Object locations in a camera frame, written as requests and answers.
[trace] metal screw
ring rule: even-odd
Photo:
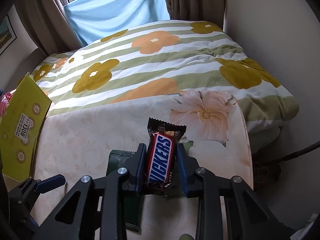
[[[202,168],[202,167],[197,168],[196,169],[196,173],[204,174],[205,173],[205,168]]]
[[[232,179],[235,183],[240,183],[242,179],[239,176],[234,176]]]
[[[88,175],[84,175],[82,178],[81,178],[81,182],[83,183],[87,183],[90,181],[90,177]]]
[[[125,174],[128,170],[125,167],[119,168],[118,173],[119,174]]]

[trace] striped blanket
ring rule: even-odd
[[[123,30],[32,73],[52,99],[48,115],[184,91],[228,91],[248,132],[281,126],[295,98],[215,24],[169,20]]]

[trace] snickers logo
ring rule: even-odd
[[[152,157],[149,164],[148,184],[168,182],[172,152],[172,138],[164,134],[155,133],[151,152]]]

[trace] green package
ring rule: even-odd
[[[112,150],[109,155],[107,175],[124,166],[127,158],[134,156],[136,152]],[[126,228],[139,232],[143,207],[143,196],[124,198],[124,218]]]

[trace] black cable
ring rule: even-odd
[[[313,145],[310,145],[309,147],[307,148],[304,148],[300,151],[297,151],[297,152],[294,152],[294,153],[291,153],[289,155],[286,155],[284,157],[281,157],[281,158],[278,158],[278,159],[275,159],[275,160],[272,160],[272,161],[268,161],[268,162],[265,162],[265,163],[262,163],[261,165],[262,166],[265,166],[265,165],[271,165],[271,164],[278,164],[280,162],[284,162],[284,161],[288,161],[288,160],[292,160],[294,158],[297,158],[301,155],[304,155],[308,152],[311,152],[315,149],[318,149],[320,147],[320,141],[314,143]]]

